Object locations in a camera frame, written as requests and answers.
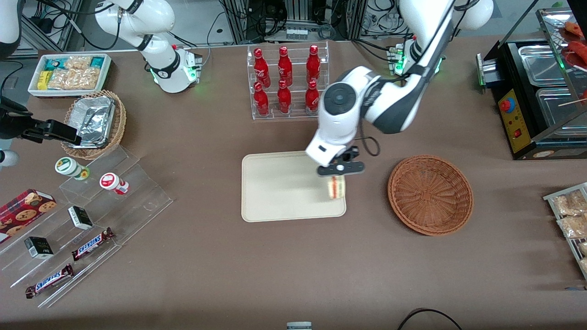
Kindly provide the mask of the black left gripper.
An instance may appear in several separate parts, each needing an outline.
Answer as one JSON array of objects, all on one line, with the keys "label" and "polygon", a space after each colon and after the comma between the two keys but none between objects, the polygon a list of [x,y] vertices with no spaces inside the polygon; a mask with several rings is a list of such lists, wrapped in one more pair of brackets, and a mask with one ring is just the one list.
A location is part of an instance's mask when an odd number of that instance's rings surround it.
[{"label": "black left gripper", "polygon": [[361,174],[365,171],[365,164],[356,160],[359,155],[359,147],[352,146],[341,155],[333,158],[327,167],[317,167],[317,175],[319,177],[335,177]]}]

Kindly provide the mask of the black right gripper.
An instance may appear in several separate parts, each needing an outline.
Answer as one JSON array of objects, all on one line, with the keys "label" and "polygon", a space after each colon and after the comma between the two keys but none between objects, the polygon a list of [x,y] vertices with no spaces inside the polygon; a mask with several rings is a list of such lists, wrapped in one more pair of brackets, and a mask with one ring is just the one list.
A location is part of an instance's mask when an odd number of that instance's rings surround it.
[{"label": "black right gripper", "polygon": [[0,138],[9,140],[21,136],[22,139],[36,143],[44,140],[80,145],[78,131],[60,121],[53,119],[38,121],[32,119],[32,113],[23,105],[2,96],[0,105]]}]

